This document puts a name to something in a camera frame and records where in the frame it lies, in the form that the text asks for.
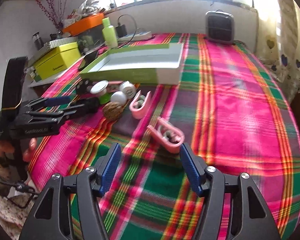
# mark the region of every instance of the blue gripper pad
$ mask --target blue gripper pad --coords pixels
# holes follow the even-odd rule
[[[194,155],[189,144],[186,143],[180,146],[179,154],[192,191],[194,191],[199,197],[202,197],[203,189],[201,187],[201,176],[204,175],[205,167],[202,167],[202,165],[199,163],[198,158],[201,157]]]
[[[100,185],[100,195],[104,196],[109,191],[114,174],[121,159],[121,147],[118,143],[113,143],[106,156],[98,159],[95,167],[97,169],[96,182]]]
[[[52,106],[61,106],[65,104],[69,104],[71,101],[70,97],[65,96],[65,97],[55,97],[55,98],[48,98],[44,102],[45,107],[52,107]]]

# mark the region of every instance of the striped tablecloth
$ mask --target striped tablecloth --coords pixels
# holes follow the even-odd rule
[[[129,102],[116,122],[105,120],[101,109],[68,121],[59,135],[40,144],[30,164],[33,181],[41,189],[55,172],[78,174],[119,142],[119,167],[110,191],[99,201],[110,239],[191,239],[202,199],[191,191],[179,156],[167,153],[146,132],[161,116],[184,132],[208,165],[223,173],[252,175],[287,239],[300,221],[300,136],[287,101],[241,44],[224,46],[200,34],[167,33],[131,46],[169,42],[184,43],[179,85],[136,85],[143,94],[153,94],[140,121],[131,116]],[[78,65],[44,96],[75,98]],[[80,236],[75,198],[74,229]],[[226,196],[220,239],[226,235],[228,214]]]

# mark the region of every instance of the walnut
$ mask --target walnut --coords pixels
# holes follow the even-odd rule
[[[103,115],[108,121],[117,120],[122,113],[123,108],[118,102],[109,102],[103,109]]]

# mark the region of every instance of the white ball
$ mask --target white ball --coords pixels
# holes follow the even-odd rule
[[[120,105],[124,106],[125,103],[127,102],[127,97],[123,92],[118,91],[112,94],[110,101],[118,102]]]

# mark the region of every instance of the power strip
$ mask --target power strip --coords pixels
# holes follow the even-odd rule
[[[126,36],[123,36],[121,38],[118,38],[118,41],[129,41],[132,38],[133,34],[128,34]],[[137,33],[133,37],[133,41],[142,41],[142,40],[148,40],[152,37],[151,32],[143,32],[143,33]]]

